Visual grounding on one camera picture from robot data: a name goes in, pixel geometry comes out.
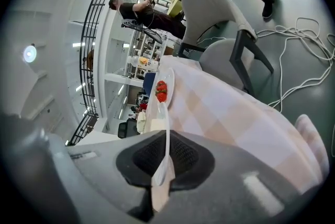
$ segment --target strawberry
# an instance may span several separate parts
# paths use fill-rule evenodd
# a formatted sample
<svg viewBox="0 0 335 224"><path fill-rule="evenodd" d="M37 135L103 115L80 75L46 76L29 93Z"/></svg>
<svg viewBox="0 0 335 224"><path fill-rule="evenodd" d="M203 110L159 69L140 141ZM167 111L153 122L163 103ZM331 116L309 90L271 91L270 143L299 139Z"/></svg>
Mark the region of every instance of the strawberry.
<svg viewBox="0 0 335 224"><path fill-rule="evenodd" d="M164 93L166 93L166 91L167 91L168 89L167 89L167 87L166 87L166 84L162 84L162 85L160 85L160 86L157 86L157 87L156 87L156 90L157 90L158 92L164 92Z"/></svg>
<svg viewBox="0 0 335 224"><path fill-rule="evenodd" d="M166 93L163 93L163 92L157 93L156 92L156 97L157 97L159 102L166 101Z"/></svg>
<svg viewBox="0 0 335 224"><path fill-rule="evenodd" d="M159 81L159 82L157 83L157 86L160 86L160 85L163 85L163 84L166 85L166 82L165 82L165 81Z"/></svg>

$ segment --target gray floor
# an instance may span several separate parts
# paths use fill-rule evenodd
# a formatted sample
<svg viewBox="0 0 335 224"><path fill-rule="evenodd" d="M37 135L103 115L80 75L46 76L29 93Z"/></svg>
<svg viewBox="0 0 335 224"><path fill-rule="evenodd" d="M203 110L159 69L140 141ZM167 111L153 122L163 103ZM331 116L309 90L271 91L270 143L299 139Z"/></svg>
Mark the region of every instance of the gray floor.
<svg viewBox="0 0 335 224"><path fill-rule="evenodd" d="M335 33L335 25L323 0L278 0L274 6L273 17L268 21L264 21L262 18L263 3L261 0L233 1L256 31L274 29L276 25L294 27L297 17L316 19L321 25L321 39L329 49L333 50L333 47L326 40L326 35ZM317 31L316 24L301 22L299 27L313 28ZM203 38L213 36L235 38L236 26L234 23L221 24L220 29L210 29L203 35ZM206 47L213 41L215 40L207 40L201 46ZM260 38L257 42L275 69L274 74L270 76L266 67L259 61L254 61L251 67L250 78L256 92L256 98L266 104L279 98L279 56L284 48L284 41L283 36L272 35ZM318 52L316 46L312 47L315 52ZM199 56L198 52L192 52L191 58L197 60ZM307 52L298 40L288 43L282 63L283 93L308 78L320 77L328 66L327 63L317 60ZM299 115L307 114L309 116L325 143L328 155L331 156L331 137L335 124L335 68L320 86L299 90L286 98L283 104L282 113L293 124Z"/></svg>

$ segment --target black shoe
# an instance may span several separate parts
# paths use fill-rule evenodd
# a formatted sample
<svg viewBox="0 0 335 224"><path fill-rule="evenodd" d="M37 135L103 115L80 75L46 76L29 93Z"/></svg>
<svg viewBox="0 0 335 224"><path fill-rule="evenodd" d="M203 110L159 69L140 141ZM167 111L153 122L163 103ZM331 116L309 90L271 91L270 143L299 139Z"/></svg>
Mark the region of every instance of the black shoe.
<svg viewBox="0 0 335 224"><path fill-rule="evenodd" d="M265 3L262 16L265 19L272 16L272 3Z"/></svg>

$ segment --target bottle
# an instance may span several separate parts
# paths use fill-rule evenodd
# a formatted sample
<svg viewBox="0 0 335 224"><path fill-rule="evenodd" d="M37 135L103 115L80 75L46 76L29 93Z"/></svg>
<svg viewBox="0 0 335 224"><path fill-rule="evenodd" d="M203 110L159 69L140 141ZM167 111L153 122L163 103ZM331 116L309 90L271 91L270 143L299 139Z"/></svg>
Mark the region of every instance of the bottle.
<svg viewBox="0 0 335 224"><path fill-rule="evenodd" d="M130 63L134 67L138 66L142 69L154 72L157 71L159 65L159 62L156 60L147 59L145 57L139 57L138 55L134 55L133 57L128 56L127 63Z"/></svg>

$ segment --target white chair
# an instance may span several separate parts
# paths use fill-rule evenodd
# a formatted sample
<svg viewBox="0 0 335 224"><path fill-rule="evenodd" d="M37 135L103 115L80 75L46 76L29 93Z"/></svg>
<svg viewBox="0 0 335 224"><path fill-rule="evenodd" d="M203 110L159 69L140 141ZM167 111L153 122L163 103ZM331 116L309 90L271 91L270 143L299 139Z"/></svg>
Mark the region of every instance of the white chair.
<svg viewBox="0 0 335 224"><path fill-rule="evenodd" d="M199 62L203 71L222 81L242 88L252 96L254 90L248 75L253 59L258 59L273 73L273 68L255 44L257 35L232 0L182 0L186 18L186 32L179 57L187 58L184 49L203 52ZM223 21L238 25L236 39L217 41L207 49L196 46L198 38L210 27Z"/></svg>

